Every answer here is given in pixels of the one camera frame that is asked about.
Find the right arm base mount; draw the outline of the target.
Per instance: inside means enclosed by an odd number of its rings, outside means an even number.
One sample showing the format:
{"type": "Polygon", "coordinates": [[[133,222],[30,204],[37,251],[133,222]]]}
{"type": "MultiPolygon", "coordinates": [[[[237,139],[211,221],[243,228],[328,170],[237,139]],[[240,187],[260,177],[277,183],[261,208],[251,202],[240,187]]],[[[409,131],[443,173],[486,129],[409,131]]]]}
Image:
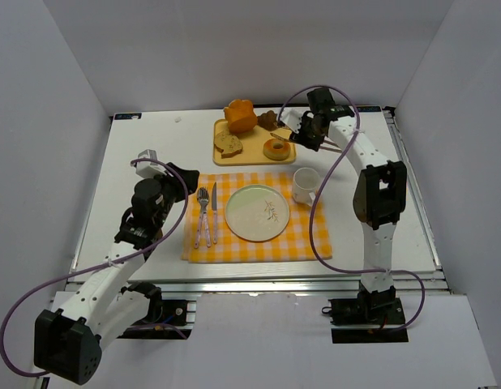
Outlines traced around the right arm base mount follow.
{"type": "Polygon", "coordinates": [[[334,344],[407,343],[405,313],[396,289],[370,293],[359,286],[354,298],[335,298],[321,309],[330,318],[334,344]]]}

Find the metal serving tongs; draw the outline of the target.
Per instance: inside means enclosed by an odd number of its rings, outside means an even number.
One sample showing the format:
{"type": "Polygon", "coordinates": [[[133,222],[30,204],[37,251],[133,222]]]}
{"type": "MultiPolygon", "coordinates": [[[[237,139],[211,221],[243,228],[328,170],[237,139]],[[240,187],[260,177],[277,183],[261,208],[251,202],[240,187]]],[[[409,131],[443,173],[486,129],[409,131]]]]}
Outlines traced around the metal serving tongs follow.
{"type": "Polygon", "coordinates": [[[333,143],[332,141],[327,140],[324,137],[308,139],[307,137],[302,137],[300,134],[293,132],[288,127],[279,127],[276,130],[272,131],[270,135],[275,139],[279,139],[288,143],[294,143],[314,152],[324,150],[328,152],[342,153],[342,149],[336,143],[333,143]],[[287,136],[283,136],[278,133],[278,130],[287,130],[289,133],[287,136]]]}

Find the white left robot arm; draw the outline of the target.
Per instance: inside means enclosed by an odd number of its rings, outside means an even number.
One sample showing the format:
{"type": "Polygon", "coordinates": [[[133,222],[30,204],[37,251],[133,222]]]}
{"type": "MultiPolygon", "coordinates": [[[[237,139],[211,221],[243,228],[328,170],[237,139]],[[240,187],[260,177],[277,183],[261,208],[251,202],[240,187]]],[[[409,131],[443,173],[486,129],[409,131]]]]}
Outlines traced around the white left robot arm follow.
{"type": "Polygon", "coordinates": [[[102,353],[130,325],[160,314],[160,288],[127,281],[164,237],[162,227],[172,206],[185,203],[198,188],[197,170],[145,159],[135,168],[141,179],[105,256],[105,267],[93,271],[71,298],[54,311],[43,310],[35,321],[35,366],[77,385],[92,378],[102,353]]]}

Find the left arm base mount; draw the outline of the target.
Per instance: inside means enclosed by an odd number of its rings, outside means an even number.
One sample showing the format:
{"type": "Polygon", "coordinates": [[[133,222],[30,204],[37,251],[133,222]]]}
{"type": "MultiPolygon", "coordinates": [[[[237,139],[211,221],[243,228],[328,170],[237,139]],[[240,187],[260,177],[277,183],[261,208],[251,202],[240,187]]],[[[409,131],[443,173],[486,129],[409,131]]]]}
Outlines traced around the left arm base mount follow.
{"type": "Polygon", "coordinates": [[[138,293],[149,302],[147,314],[129,326],[119,339],[125,340],[187,340],[191,321],[187,318],[189,301],[166,299],[160,287],[149,282],[123,286],[121,295],[138,293]]]}

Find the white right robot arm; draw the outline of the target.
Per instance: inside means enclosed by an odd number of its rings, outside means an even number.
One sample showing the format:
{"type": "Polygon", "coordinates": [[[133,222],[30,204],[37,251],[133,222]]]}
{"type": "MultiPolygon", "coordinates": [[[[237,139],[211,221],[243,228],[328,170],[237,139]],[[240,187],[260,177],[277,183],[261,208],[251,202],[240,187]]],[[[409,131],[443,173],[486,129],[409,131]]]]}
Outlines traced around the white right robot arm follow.
{"type": "Polygon", "coordinates": [[[330,139],[341,149],[338,161],[346,158],[358,176],[353,194],[353,211],[362,225],[363,269],[358,292],[358,309],[371,316],[392,306],[396,290],[392,278],[392,241],[400,215],[406,207],[407,168],[405,163],[388,159],[362,129],[358,107],[349,102],[337,105],[326,85],[303,89],[309,110],[291,110],[284,115],[288,125],[298,124],[289,139],[317,151],[330,139]]]}

